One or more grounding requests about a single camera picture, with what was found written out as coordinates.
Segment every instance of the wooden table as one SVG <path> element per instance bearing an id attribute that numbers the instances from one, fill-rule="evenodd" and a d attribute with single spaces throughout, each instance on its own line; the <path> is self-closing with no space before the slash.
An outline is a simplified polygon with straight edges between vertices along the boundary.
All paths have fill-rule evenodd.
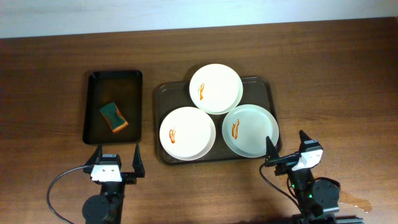
<path id="1" fill-rule="evenodd" d="M 262 159 L 184 166 L 158 160 L 154 88 L 222 63 L 270 81 L 281 155 L 298 149 L 300 129 L 321 142 L 323 160 L 313 174 L 340 181 L 338 216 L 396 223 L 397 37 L 397 21 L 385 18 L 2 40 L 0 222 L 61 223 L 45 193 L 53 178 L 95 150 L 81 140 L 87 71 L 112 69 L 144 74 L 147 177 L 126 187 L 122 223 L 244 223 L 298 213 L 261 179 Z M 133 150 L 132 144 L 104 147 L 121 156 L 123 171 L 132 171 Z M 286 176 L 275 177 L 272 168 L 264 173 L 286 190 Z M 60 214 L 83 223 L 83 203 L 99 192 L 77 172 L 55 184 L 51 200 Z"/>

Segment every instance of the white plate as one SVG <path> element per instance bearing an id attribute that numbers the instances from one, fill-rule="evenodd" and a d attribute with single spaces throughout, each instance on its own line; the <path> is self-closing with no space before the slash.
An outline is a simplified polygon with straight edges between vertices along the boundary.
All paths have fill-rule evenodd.
<path id="1" fill-rule="evenodd" d="M 201 158 L 211 149 L 216 139 L 216 127 L 204 111 L 183 107 L 166 116 L 160 125 L 159 137 L 163 148 L 172 157 L 190 161 Z"/>
<path id="2" fill-rule="evenodd" d="M 235 108 L 241 101 L 243 84 L 232 68 L 211 64 L 200 68 L 192 76 L 189 94 L 199 109 L 209 114 L 223 114 Z"/>
<path id="3" fill-rule="evenodd" d="M 232 134 L 233 124 L 238 126 L 237 138 Z M 229 148 L 244 157 L 266 154 L 266 137 L 276 145 L 279 127 L 273 115 L 256 105 L 241 105 L 231 110 L 223 121 L 223 137 Z"/>

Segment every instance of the orange sauce smear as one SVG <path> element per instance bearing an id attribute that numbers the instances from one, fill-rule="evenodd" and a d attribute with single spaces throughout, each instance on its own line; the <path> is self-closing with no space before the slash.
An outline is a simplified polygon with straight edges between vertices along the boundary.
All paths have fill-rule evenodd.
<path id="1" fill-rule="evenodd" d="M 170 129 L 169 138 L 172 141 L 172 144 L 174 144 L 175 143 L 175 129 Z"/>
<path id="2" fill-rule="evenodd" d="M 237 140 L 238 138 L 238 128 L 239 128 L 239 119 L 237 120 L 236 123 L 232 124 L 232 137 L 235 138 L 235 140 Z"/>
<path id="3" fill-rule="evenodd" d="M 199 94 L 200 94 L 200 100 L 203 99 L 203 89 L 205 88 L 205 83 L 202 83 L 199 87 Z"/>

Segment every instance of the black tray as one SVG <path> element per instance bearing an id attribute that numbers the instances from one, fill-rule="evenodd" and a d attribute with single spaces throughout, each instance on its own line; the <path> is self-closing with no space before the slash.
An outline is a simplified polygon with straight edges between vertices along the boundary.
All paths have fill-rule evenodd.
<path id="1" fill-rule="evenodd" d="M 100 108 L 114 102 L 129 123 L 114 134 Z M 142 73 L 138 70 L 93 72 L 88 79 L 83 142 L 109 144 L 141 139 Z"/>
<path id="2" fill-rule="evenodd" d="M 239 105 L 252 104 L 258 105 L 269 111 L 278 122 L 275 105 L 272 99 L 271 88 L 269 82 L 260 77 L 242 78 L 243 82 L 243 96 Z M 208 162 L 208 161 L 222 161 L 230 159 L 247 159 L 243 156 L 237 155 L 225 143 L 221 132 L 223 120 L 226 114 L 213 115 L 209 114 L 216 126 L 216 141 L 210 151 L 199 159 L 194 161 L 181 161 L 170 156 L 162 147 L 159 139 L 159 129 L 163 119 L 173 110 L 183 106 L 195 106 L 189 95 L 189 82 L 174 82 L 166 83 L 155 90 L 155 127 L 156 127 L 156 143 L 157 155 L 160 160 L 166 164 L 186 164 L 192 162 Z M 276 145 L 279 152 L 282 148 L 282 140 L 280 138 Z"/>

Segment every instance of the sponge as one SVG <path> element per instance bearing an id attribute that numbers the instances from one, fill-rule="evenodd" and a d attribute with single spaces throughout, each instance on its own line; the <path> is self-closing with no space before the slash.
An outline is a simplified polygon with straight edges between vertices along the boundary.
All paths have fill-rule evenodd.
<path id="1" fill-rule="evenodd" d="M 101 112 L 102 116 L 104 116 L 113 133 L 117 133 L 129 125 L 129 123 L 123 118 L 123 115 L 120 113 L 118 107 L 113 102 L 103 106 L 101 109 L 99 109 L 99 112 Z"/>

